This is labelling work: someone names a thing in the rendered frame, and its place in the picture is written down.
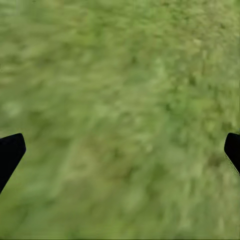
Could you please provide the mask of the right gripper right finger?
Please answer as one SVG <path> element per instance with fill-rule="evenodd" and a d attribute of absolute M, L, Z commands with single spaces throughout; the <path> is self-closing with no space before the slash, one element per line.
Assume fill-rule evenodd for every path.
<path fill-rule="evenodd" d="M 240 173 L 240 135 L 235 133 L 228 133 L 224 151 Z"/>

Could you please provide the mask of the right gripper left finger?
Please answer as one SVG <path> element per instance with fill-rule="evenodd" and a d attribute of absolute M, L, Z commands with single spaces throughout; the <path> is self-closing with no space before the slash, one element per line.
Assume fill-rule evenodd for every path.
<path fill-rule="evenodd" d="M 0 193 L 26 153 L 22 133 L 0 138 Z"/>

